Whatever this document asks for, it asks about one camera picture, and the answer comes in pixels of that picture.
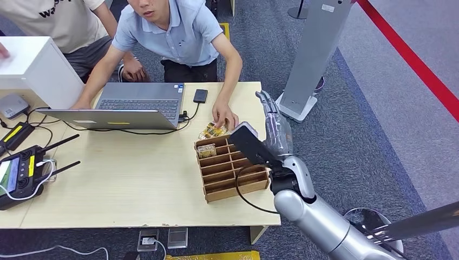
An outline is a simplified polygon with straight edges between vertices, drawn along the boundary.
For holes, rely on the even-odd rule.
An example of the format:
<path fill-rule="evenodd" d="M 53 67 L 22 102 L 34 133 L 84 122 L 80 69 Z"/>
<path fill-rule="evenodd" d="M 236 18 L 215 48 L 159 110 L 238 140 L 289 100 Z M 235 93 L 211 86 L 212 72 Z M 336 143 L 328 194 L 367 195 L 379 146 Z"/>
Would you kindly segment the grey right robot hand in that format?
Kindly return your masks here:
<path fill-rule="evenodd" d="M 280 112 L 275 100 L 268 92 L 261 90 L 255 93 L 260 100 L 265 114 L 265 146 L 277 157 L 293 154 L 292 130 L 289 122 Z"/>

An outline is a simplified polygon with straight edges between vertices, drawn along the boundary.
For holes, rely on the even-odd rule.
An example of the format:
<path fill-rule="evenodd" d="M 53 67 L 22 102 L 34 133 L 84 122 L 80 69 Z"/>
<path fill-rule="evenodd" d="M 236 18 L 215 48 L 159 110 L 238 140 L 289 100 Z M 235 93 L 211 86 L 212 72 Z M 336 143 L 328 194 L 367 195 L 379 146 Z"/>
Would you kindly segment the person's left hand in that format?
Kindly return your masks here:
<path fill-rule="evenodd" d="M 239 124 L 239 117 L 232 112 L 226 99 L 216 99 L 212 115 L 215 125 L 218 128 L 225 126 L 229 131 L 232 131 Z"/>
<path fill-rule="evenodd" d="M 145 68 L 136 57 L 127 62 L 123 61 L 119 67 L 118 76 L 120 82 L 150 82 Z"/>

